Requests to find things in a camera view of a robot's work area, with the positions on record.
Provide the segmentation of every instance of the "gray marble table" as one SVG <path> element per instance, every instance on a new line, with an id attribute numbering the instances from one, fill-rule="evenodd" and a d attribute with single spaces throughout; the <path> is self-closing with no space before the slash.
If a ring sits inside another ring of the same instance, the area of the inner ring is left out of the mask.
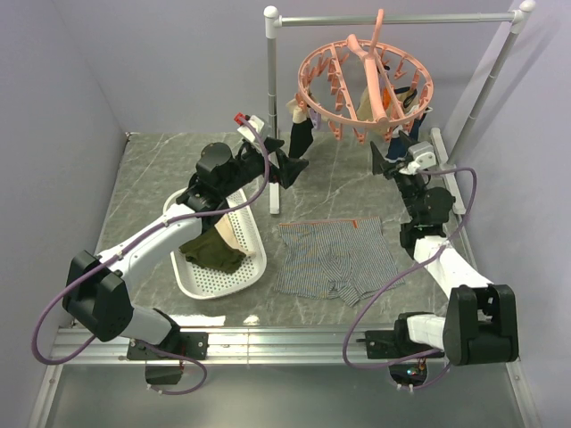
<path id="1" fill-rule="evenodd" d="M 256 284 L 236 294 L 214 300 L 193 300 L 177 286 L 170 259 L 159 263 L 149 277 L 130 290 L 133 301 L 158 308 L 175 317 L 225 317 L 224 326 L 338 325 L 349 324 L 365 304 L 353 308 L 341 300 L 311 300 L 274 291 L 277 272 L 286 247 L 278 224 L 295 220 L 360 218 L 379 216 L 383 233 L 399 271 L 412 260 L 399 245 L 400 223 L 408 214 L 394 181 L 373 177 L 371 154 L 353 138 L 337 142 L 329 133 L 315 133 L 315 143 L 306 158 L 310 166 L 295 185 L 281 191 L 281 214 L 269 214 L 269 190 L 253 204 L 268 266 Z M 282 136 L 288 141 L 288 135 Z M 161 215 L 165 200 L 185 187 L 202 148 L 221 141 L 236 150 L 235 133 L 145 135 L 130 137 L 120 166 L 115 192 L 105 221 L 100 250 L 120 243 Z M 261 179 L 244 190 L 251 195 Z M 452 219 L 448 226 L 455 226 Z M 432 277 L 420 270 L 406 278 L 406 284 L 388 291 L 363 318 L 366 323 L 392 323 L 401 312 L 443 313 L 446 298 Z"/>

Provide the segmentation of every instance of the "wall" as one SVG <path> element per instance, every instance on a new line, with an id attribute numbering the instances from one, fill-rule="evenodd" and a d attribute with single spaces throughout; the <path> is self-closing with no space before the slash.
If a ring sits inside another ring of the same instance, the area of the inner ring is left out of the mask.
<path id="1" fill-rule="evenodd" d="M 509 0 L 347 2 L 248 0 L 54 0 L 87 57 L 124 129 L 140 132 L 231 131 L 238 111 L 268 111 L 263 9 L 284 16 L 387 13 L 506 12 Z M 434 78 L 435 112 L 443 126 L 459 100 L 496 23 L 386 26 L 381 40 L 409 51 Z M 298 28 L 278 36 L 278 114 L 296 90 L 303 58 L 346 38 L 367 38 L 370 27 Z"/>
<path id="2" fill-rule="evenodd" d="M 478 266 L 517 294 L 521 358 L 544 428 L 571 425 L 571 201 L 568 82 L 571 5 L 541 0 L 498 77 L 461 165 L 480 186 L 468 233 Z M 497 54 L 499 31 L 480 64 Z M 476 79 L 456 111 L 466 111 Z M 459 132 L 452 118 L 445 135 Z M 461 180 L 464 194 L 468 183 Z"/>
<path id="3" fill-rule="evenodd" d="M 0 53 L 0 425 L 20 428 L 46 370 L 33 326 L 71 258 L 95 248 L 125 135 L 52 3 L 3 1 Z"/>

